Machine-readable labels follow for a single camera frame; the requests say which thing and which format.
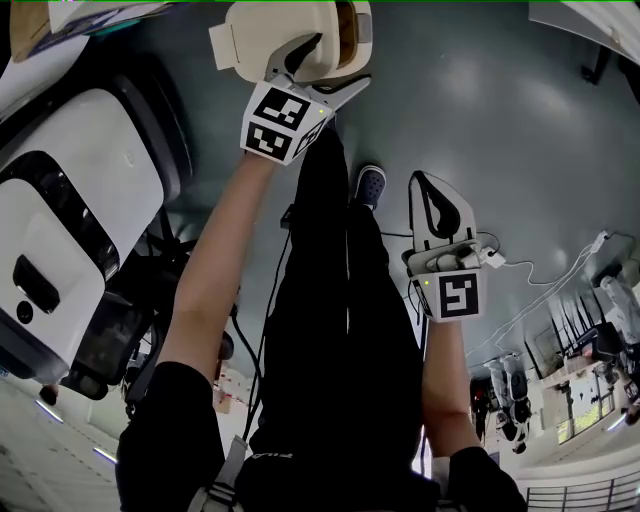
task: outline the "railing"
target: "railing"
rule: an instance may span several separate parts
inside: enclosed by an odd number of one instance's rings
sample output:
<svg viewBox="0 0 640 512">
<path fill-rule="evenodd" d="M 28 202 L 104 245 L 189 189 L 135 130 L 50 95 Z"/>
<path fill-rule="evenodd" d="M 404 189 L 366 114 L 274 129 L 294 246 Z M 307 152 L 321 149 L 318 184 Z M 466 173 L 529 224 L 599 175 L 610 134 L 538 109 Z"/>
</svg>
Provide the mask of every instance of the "railing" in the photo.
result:
<svg viewBox="0 0 640 512">
<path fill-rule="evenodd" d="M 640 471 L 613 480 L 571 487 L 527 489 L 529 510 L 608 512 L 633 510 L 640 493 Z"/>
</svg>

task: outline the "strap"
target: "strap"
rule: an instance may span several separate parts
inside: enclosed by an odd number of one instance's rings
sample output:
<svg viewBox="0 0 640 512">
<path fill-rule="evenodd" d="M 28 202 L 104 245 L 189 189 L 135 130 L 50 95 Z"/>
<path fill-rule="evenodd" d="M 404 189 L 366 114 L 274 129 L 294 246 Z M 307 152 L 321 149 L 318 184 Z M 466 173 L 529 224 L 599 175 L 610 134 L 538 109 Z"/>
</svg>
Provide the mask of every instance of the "strap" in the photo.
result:
<svg viewBox="0 0 640 512">
<path fill-rule="evenodd" d="M 211 488 L 198 490 L 187 512 L 229 512 L 236 505 L 236 478 L 249 446 L 239 436 L 233 438 L 229 455 Z"/>
</svg>

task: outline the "black shirt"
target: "black shirt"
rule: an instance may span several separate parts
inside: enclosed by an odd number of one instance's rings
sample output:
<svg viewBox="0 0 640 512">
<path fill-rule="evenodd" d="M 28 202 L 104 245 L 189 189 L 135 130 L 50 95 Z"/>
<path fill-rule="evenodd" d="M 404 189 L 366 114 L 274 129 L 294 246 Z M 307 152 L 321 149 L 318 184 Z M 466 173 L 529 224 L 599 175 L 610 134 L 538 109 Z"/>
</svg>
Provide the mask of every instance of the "black shirt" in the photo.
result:
<svg viewBox="0 0 640 512">
<path fill-rule="evenodd" d="M 116 477 L 125 512 L 183 512 L 200 487 L 215 480 L 224 452 L 213 392 L 198 371 L 162 363 L 135 417 L 120 437 Z M 409 468 L 381 481 L 340 471 L 340 454 L 324 466 L 291 454 L 254 454 L 236 482 L 246 512 L 258 510 L 436 510 L 440 487 Z M 336 475 L 348 474 L 348 481 Z M 475 510 L 526 510 L 514 481 L 482 448 L 451 457 L 447 498 Z"/>
</svg>

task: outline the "black pants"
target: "black pants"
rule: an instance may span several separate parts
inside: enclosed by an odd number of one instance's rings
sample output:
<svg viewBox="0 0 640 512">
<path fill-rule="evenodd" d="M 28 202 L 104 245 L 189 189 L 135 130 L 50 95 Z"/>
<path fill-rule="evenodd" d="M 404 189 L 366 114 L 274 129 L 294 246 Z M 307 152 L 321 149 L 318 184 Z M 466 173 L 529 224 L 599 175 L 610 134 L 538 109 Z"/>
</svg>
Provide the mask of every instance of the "black pants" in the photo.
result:
<svg viewBox="0 0 640 512">
<path fill-rule="evenodd" d="M 347 200 L 342 144 L 325 130 L 300 172 L 251 447 L 379 475 L 414 457 L 422 357 L 373 213 Z"/>
</svg>

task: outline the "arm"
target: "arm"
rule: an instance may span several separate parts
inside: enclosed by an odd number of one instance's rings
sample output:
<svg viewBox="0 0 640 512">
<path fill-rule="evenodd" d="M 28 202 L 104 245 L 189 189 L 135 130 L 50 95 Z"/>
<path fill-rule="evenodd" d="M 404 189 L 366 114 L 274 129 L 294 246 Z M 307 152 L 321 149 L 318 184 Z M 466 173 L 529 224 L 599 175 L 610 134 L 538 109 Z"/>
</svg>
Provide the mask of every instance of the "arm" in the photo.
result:
<svg viewBox="0 0 640 512">
<path fill-rule="evenodd" d="M 240 162 L 180 278 L 158 364 L 185 364 L 213 383 L 222 333 L 274 168 L 273 162 L 252 153 Z"/>
<path fill-rule="evenodd" d="M 422 373 L 422 417 L 435 457 L 480 446 L 469 421 L 469 375 L 459 322 L 429 322 Z"/>
</svg>

